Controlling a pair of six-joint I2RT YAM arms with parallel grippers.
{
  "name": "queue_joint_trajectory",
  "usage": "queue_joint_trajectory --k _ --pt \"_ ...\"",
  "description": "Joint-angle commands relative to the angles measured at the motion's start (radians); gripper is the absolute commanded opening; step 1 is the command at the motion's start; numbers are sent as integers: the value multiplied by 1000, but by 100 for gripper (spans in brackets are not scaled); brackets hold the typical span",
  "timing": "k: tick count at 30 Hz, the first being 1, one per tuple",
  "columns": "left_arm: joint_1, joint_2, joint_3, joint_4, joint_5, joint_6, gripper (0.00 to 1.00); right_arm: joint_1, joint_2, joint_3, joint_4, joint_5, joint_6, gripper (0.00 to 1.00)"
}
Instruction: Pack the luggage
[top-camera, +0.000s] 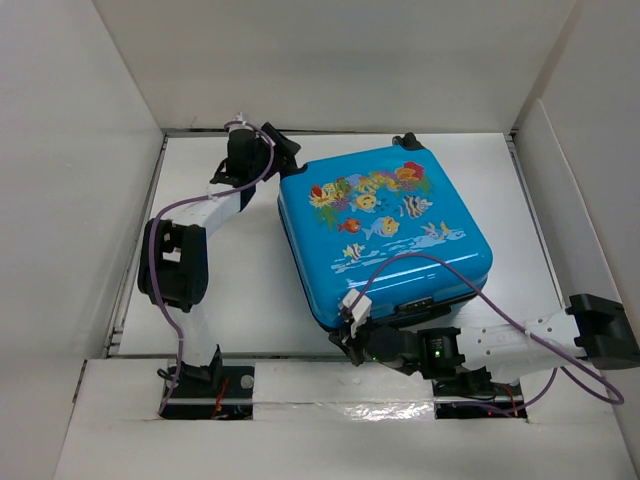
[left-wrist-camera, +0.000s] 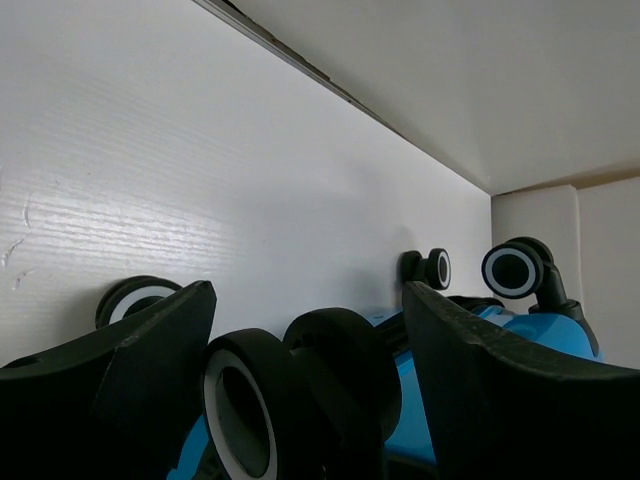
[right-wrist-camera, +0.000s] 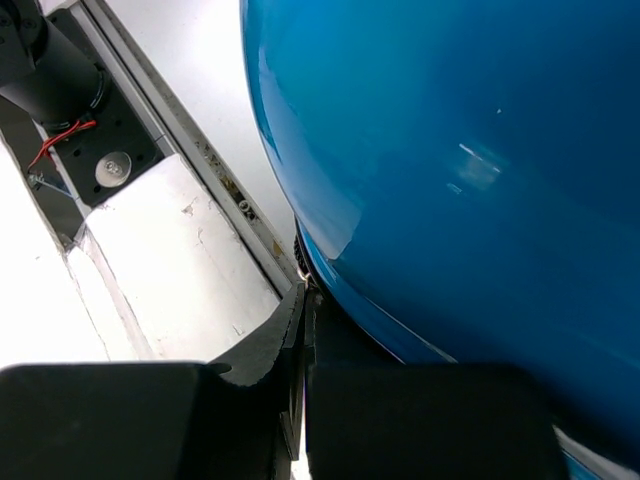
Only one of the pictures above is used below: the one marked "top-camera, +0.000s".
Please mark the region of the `blue hard-shell suitcase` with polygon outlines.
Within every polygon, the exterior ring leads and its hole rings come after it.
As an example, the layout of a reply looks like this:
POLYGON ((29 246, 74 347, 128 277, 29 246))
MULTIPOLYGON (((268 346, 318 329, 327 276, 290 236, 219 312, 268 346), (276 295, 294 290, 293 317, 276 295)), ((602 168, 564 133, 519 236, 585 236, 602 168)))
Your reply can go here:
POLYGON ((311 161, 283 177, 277 200, 305 296, 326 331, 356 289, 371 315, 469 300, 491 248, 435 155, 412 133, 388 147, 311 161))

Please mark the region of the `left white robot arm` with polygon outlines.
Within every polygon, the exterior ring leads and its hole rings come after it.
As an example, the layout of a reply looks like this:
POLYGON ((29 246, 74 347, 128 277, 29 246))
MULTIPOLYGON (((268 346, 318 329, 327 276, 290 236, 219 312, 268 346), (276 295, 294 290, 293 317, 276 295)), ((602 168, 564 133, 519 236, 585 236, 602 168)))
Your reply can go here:
POLYGON ((210 237, 248 206, 260 182, 297 172, 301 149, 269 122, 257 127, 238 115, 224 129, 226 156, 204 192, 161 208, 147 221, 137 274, 138 290, 160 310, 178 342, 175 366, 161 377, 175 384, 188 380, 205 397, 220 390, 223 373, 211 362, 185 361, 186 343, 197 334, 171 312, 188 314, 204 299, 210 237))

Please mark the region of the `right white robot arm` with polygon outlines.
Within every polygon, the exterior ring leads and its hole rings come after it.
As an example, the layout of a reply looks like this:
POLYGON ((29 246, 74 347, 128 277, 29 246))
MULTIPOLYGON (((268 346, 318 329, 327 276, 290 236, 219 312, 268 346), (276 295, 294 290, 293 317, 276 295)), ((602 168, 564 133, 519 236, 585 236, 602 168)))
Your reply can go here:
POLYGON ((639 344, 621 303, 590 294, 573 295, 567 308, 522 324, 431 327, 411 332, 405 325, 447 313, 449 305, 427 306, 375 321, 371 301, 352 290, 341 305, 342 325, 330 341, 356 365, 376 361, 426 380, 462 377, 474 393, 542 370, 569 365, 596 377, 601 371, 639 365, 639 344))

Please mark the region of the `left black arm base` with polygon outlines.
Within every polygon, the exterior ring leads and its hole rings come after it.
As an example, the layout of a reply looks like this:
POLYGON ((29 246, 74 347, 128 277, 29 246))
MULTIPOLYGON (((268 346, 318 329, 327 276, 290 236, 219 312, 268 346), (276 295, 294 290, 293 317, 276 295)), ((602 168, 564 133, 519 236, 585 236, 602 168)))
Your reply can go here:
POLYGON ((167 420, 251 420, 255 368, 219 366, 212 381, 185 365, 160 417, 167 420))

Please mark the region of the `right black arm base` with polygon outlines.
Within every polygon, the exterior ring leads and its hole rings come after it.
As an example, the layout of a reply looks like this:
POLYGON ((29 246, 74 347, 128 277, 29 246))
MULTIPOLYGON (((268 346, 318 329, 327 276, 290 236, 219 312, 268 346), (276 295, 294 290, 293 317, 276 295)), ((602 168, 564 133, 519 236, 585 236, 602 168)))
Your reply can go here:
POLYGON ((433 380, 432 387, 438 420, 527 418, 525 408, 515 411, 525 403, 520 383, 494 383, 484 370, 433 380))

